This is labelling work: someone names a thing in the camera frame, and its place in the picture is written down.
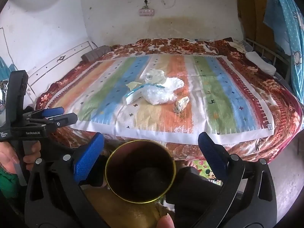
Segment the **person's left hand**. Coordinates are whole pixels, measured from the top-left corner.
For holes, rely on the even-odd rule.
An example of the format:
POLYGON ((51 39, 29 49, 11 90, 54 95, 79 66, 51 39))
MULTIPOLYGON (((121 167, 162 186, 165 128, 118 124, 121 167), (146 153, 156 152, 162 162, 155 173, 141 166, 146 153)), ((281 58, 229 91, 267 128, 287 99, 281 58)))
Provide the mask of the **person's left hand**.
MULTIPOLYGON (((41 156, 40 150, 41 144, 40 142, 36 142, 31 146, 31 153, 24 156, 23 161, 24 163, 26 163, 27 170, 32 170, 36 159, 41 156)), ((18 159, 15 149, 8 142, 1 142, 0 160, 1 167, 3 167, 3 169, 5 169, 11 174, 16 174, 14 165, 19 164, 20 161, 18 159)))

